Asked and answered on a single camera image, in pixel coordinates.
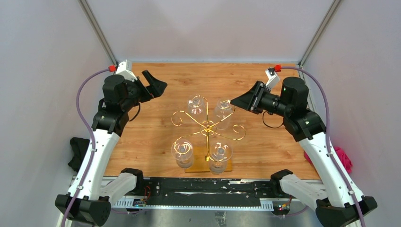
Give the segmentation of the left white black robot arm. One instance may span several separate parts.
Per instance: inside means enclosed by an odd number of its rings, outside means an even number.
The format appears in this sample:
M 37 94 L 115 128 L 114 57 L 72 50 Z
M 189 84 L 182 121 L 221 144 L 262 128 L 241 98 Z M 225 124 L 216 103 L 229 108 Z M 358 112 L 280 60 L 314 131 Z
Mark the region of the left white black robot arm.
M 131 120 L 129 111 L 162 96 L 167 88 L 166 82 L 156 79 L 149 71 L 144 70 L 142 75 L 147 86 L 131 72 L 112 73 L 105 78 L 104 97 L 99 101 L 93 123 L 86 125 L 90 140 L 83 162 L 68 192 L 59 194 L 55 200 L 55 206 L 63 214 L 61 226 L 67 220 L 103 226 L 112 206 L 125 194 L 144 192 L 143 172 L 132 168 L 123 169 L 115 180 L 101 185 L 110 156 Z

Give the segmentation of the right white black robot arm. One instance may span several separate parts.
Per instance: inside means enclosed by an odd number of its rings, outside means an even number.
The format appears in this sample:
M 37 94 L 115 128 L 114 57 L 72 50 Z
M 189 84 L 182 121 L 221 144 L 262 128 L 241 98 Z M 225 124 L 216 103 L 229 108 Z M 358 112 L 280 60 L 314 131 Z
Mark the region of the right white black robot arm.
M 285 129 L 307 153 L 324 185 L 324 190 L 318 189 L 284 169 L 270 177 L 272 195 L 292 195 L 314 210 L 323 226 L 344 227 L 362 220 L 377 208 L 377 202 L 353 183 L 331 145 L 322 119 L 307 107 L 308 93 L 305 82 L 297 77 L 283 80 L 280 95 L 272 94 L 257 81 L 230 103 L 254 114 L 267 111 L 282 116 Z

